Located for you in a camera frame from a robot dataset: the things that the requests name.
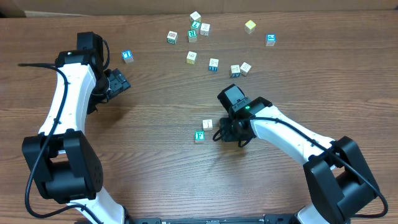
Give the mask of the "plain wooden picture block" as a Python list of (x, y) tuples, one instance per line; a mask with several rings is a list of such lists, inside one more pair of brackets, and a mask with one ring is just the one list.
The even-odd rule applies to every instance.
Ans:
[(213, 121), (211, 119), (204, 119), (202, 121), (204, 131), (211, 131), (213, 129)]

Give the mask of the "green F letter block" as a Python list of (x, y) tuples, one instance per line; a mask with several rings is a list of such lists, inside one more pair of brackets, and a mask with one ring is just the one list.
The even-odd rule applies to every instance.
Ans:
[(195, 143), (203, 143), (205, 141), (204, 131), (195, 131)]

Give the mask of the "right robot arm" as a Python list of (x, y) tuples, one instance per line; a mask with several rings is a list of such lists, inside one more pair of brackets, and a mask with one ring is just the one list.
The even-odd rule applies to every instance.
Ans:
[(238, 142), (244, 147), (259, 138), (270, 142), (303, 167), (311, 204), (293, 215), (265, 215), (266, 223), (350, 223), (361, 218), (360, 210), (380, 198), (386, 199), (359, 148), (351, 138), (339, 140), (317, 134), (286, 117), (263, 97), (251, 100), (235, 84), (221, 91), (217, 99), (228, 112), (220, 120), (214, 141)]

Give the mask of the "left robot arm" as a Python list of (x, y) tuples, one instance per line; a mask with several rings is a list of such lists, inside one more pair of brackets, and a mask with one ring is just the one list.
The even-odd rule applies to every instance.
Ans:
[(22, 143), (30, 170), (24, 203), (33, 217), (74, 208), (89, 223), (133, 222), (106, 191), (100, 159), (85, 136), (86, 116), (131, 86), (118, 69), (108, 68), (109, 61), (107, 42), (94, 32), (80, 32), (76, 50), (60, 52), (54, 63), (30, 64), (57, 74), (46, 120)]

